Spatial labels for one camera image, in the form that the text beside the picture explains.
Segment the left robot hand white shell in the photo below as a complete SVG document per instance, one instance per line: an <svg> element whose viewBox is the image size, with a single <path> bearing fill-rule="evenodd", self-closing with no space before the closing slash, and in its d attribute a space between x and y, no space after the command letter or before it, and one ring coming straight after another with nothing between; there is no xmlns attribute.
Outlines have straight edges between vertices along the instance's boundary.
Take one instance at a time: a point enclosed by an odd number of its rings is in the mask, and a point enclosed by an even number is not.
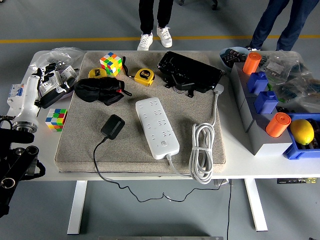
<svg viewBox="0 0 320 240"><path fill-rule="evenodd" d="M38 127L39 110L46 109L70 93L77 80L77 73L72 66L56 70L56 64L50 63L39 67L31 74L23 90L20 113L13 120L15 129Z"/></svg>

